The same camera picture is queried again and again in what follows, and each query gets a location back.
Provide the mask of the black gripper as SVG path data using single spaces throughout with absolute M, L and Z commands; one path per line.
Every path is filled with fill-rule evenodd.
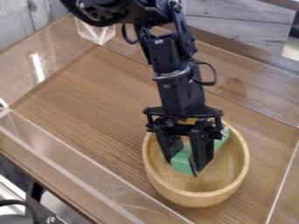
M 173 156 L 182 149 L 182 138 L 190 141 L 192 175 L 213 159 L 213 140 L 224 135 L 220 117 L 222 111 L 205 104 L 201 72 L 196 66 L 186 66 L 173 73 L 156 73 L 153 82 L 157 86 L 161 105 L 144 109 L 146 129 L 154 132 L 164 160 L 170 163 Z

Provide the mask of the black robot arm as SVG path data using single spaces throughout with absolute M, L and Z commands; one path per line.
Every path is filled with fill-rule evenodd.
M 59 0 L 69 13 L 93 27 L 131 25 L 135 39 L 153 69 L 161 105 L 144 109 L 146 130 L 153 133 L 168 164 L 185 154 L 193 176 L 214 155 L 214 142 L 225 138 L 222 111 L 205 103 L 204 87 L 216 84 L 201 78 L 193 58 L 196 38 L 185 23 L 180 0 Z

